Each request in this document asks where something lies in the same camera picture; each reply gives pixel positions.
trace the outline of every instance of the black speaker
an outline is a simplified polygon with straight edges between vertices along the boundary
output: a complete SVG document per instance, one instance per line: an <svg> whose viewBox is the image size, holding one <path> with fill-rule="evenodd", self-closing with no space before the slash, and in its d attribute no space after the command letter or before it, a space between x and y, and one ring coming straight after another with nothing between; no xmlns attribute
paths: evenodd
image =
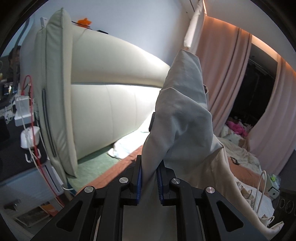
<svg viewBox="0 0 296 241"><path fill-rule="evenodd" d="M3 116L0 117L0 142L6 141L9 139L9 131L7 129L7 125L5 123L5 119Z"/></svg>
<svg viewBox="0 0 296 241"><path fill-rule="evenodd" d="M279 201L274 211L274 221L270 226L283 221L284 226L272 241L296 240L296 192L281 189Z"/></svg>

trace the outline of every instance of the pink stuffed toy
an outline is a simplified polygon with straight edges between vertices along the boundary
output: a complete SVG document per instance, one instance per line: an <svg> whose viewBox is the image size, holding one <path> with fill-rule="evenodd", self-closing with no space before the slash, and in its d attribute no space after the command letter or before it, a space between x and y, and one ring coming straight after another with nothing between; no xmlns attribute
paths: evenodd
<svg viewBox="0 0 296 241"><path fill-rule="evenodd" d="M244 130L243 127L240 126L240 124L235 124L232 121L227 121L226 125L234 131L235 134L241 135L242 137L246 137L248 133Z"/></svg>

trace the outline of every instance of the metal screw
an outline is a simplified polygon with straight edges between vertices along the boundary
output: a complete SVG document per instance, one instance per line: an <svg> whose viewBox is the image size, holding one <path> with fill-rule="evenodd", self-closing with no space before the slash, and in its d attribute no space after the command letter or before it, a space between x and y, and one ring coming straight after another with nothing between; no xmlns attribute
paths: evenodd
<svg viewBox="0 0 296 241"><path fill-rule="evenodd" d="M208 193L214 193L214 192L215 192L215 189L214 189L213 187L207 187L207 188L206 188L206 191L207 191Z"/></svg>
<svg viewBox="0 0 296 241"><path fill-rule="evenodd" d="M173 184L179 184L180 182L181 182L181 180L179 178L173 178L172 179Z"/></svg>
<svg viewBox="0 0 296 241"><path fill-rule="evenodd" d="M119 179L120 183L127 183L128 182L128 178L127 177L122 177Z"/></svg>
<svg viewBox="0 0 296 241"><path fill-rule="evenodd" d="M92 187L92 186L87 186L85 189L84 189L84 191L86 192L86 193L90 193L90 192L92 192L94 190L94 188Z"/></svg>

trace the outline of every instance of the black gripper frame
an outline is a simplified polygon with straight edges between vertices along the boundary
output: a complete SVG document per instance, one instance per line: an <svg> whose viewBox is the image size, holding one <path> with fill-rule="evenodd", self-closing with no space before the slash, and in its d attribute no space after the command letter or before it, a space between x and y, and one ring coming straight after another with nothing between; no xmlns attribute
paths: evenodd
<svg viewBox="0 0 296 241"><path fill-rule="evenodd" d="M178 241L267 241L214 188L190 186L163 161L156 173L161 204L176 206Z"/></svg>
<svg viewBox="0 0 296 241"><path fill-rule="evenodd" d="M84 188L31 241L122 240L123 206L136 206L141 196L141 155L106 187Z"/></svg>

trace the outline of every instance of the bag handle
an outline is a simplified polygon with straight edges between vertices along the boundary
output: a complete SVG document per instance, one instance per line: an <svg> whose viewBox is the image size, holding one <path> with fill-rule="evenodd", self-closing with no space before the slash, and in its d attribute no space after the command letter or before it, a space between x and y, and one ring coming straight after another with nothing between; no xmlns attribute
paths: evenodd
<svg viewBox="0 0 296 241"><path fill-rule="evenodd" d="M262 176L264 175L264 188L263 188L263 191L262 191L262 195L261 195L261 198L260 198L260 201L259 201L259 204L258 204L258 208L257 208L257 215L258 215L258 212L259 212L259 208L261 206L261 202L262 202L262 199L263 199L263 195L265 193L265 188L266 188L266 181L267 181L267 174L266 174L266 171L262 171L261 175L260 175L260 178L259 178L259 182L258 182L258 186L257 186L257 191L256 191L256 196L255 196L255 204L254 204L254 207L253 207L253 210L255 211L255 208L256 208L256 202L257 202L257 198L258 198L258 191L259 191L259 186L260 186L260 182L261 182L261 179L262 179Z"/></svg>

